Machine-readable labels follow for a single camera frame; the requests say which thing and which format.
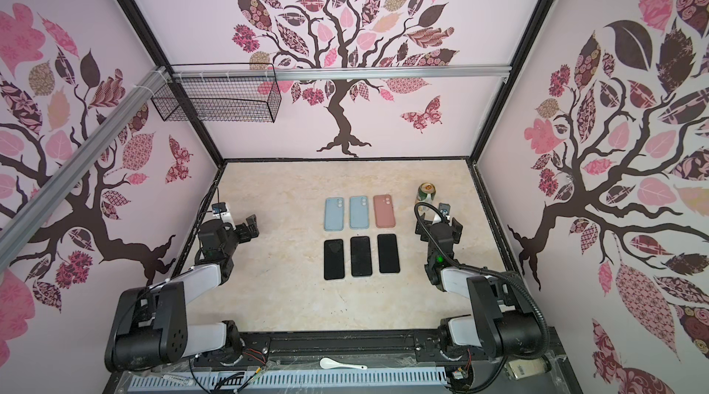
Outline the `pink phone case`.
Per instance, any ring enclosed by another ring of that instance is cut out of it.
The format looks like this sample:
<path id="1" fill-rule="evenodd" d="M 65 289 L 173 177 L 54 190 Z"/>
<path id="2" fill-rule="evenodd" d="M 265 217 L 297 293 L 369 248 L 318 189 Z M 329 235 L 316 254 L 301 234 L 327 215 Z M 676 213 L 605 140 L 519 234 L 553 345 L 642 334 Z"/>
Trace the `pink phone case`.
<path id="1" fill-rule="evenodd" d="M 377 228 L 394 228 L 396 226 L 393 198 L 391 195 L 373 196 L 373 207 Z"/>

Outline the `black smartphone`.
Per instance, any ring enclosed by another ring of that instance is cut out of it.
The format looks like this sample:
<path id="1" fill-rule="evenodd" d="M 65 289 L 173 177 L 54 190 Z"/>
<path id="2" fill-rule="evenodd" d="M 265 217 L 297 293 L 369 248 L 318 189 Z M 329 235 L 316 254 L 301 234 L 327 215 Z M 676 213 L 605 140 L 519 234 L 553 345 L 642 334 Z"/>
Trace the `black smartphone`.
<path id="1" fill-rule="evenodd" d="M 401 272 L 397 237 L 394 233 L 382 233 L 377 237 L 379 269 L 382 274 Z"/>

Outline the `light blue phone case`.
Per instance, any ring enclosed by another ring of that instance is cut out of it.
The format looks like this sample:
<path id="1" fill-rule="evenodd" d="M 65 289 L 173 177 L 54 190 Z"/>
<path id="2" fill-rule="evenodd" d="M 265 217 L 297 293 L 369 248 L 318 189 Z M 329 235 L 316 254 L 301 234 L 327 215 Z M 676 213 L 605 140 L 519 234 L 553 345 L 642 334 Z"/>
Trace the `light blue phone case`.
<path id="1" fill-rule="evenodd" d="M 350 197 L 349 225 L 353 230 L 369 229 L 369 199 L 367 196 Z"/>

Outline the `black phone clear case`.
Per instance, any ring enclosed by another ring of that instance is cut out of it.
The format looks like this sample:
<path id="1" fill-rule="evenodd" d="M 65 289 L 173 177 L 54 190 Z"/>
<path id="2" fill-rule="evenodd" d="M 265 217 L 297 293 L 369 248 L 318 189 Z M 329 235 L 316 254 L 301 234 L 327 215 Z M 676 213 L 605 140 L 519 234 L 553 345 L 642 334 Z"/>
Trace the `black phone clear case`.
<path id="1" fill-rule="evenodd" d="M 368 236 L 350 239 L 351 274 L 353 277 L 369 277 L 373 273 L 371 244 Z"/>

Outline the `pale green phone case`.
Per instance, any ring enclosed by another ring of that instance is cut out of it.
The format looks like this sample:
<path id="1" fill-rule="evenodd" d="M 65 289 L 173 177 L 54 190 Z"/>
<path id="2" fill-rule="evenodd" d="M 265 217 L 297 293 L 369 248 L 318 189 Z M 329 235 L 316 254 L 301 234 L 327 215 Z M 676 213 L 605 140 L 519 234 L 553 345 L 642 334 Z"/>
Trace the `pale green phone case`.
<path id="1" fill-rule="evenodd" d="M 327 198 L 324 209 L 324 230 L 340 232 L 345 227 L 345 201 L 343 198 Z"/>

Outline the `black phone white case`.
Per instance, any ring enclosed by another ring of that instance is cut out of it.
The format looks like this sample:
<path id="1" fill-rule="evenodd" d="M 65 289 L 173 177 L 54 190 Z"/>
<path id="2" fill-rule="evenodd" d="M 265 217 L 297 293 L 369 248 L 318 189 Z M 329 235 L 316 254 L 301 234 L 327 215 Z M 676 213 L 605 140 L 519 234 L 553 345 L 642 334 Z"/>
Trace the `black phone white case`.
<path id="1" fill-rule="evenodd" d="M 345 244 L 342 239 L 330 239 L 324 242 L 325 281 L 341 280 L 345 277 Z"/>

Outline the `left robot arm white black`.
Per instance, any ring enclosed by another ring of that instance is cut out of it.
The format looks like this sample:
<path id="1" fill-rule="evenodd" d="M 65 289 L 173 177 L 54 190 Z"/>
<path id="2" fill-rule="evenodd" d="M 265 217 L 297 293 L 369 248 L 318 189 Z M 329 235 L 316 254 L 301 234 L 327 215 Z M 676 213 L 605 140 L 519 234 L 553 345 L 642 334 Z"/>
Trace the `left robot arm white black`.
<path id="1" fill-rule="evenodd" d="M 239 358 L 244 344 L 234 321 L 190 325 L 186 308 L 225 284 L 234 270 L 236 248 L 259 235 L 255 215 L 239 225 L 207 220 L 199 227 L 201 250 L 194 266 L 175 279 L 123 292 L 103 357 L 106 369 L 145 371 L 213 352 Z"/>

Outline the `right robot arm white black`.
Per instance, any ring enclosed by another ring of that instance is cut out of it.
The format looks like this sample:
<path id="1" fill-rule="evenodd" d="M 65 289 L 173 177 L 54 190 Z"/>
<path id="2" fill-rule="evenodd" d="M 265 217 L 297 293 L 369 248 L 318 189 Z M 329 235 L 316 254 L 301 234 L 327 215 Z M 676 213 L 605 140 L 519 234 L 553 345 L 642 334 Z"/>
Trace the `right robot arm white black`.
<path id="1" fill-rule="evenodd" d="M 519 276 L 460 263 L 457 220 L 419 220 L 415 233 L 428 244 L 424 265 L 429 282 L 441 292 L 467 299 L 472 313 L 444 318 L 438 328 L 443 353 L 477 349 L 487 359 L 534 360 L 548 351 L 548 323 Z"/>

